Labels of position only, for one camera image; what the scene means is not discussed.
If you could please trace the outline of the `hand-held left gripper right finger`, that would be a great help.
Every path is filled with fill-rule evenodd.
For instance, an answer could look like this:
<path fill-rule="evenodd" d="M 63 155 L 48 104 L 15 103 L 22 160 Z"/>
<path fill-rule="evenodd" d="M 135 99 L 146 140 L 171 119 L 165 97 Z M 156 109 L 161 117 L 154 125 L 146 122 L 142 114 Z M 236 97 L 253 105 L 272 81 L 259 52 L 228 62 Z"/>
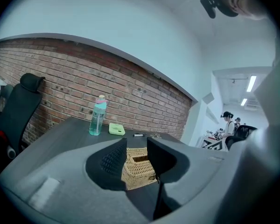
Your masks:
<path fill-rule="evenodd" d="M 229 152 L 147 139 L 147 156 L 159 181 L 155 224 L 215 224 L 224 195 L 216 178 Z"/>

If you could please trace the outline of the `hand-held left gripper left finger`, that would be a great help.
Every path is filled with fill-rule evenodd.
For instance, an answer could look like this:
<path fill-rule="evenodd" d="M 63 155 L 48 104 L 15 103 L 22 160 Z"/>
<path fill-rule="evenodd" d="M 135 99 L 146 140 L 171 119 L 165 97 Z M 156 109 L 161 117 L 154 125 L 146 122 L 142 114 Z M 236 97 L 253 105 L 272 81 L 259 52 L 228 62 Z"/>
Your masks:
<path fill-rule="evenodd" d="M 34 224 L 148 224 L 126 195 L 125 138 L 63 152 L 23 177 L 7 171 L 0 185 Z"/>

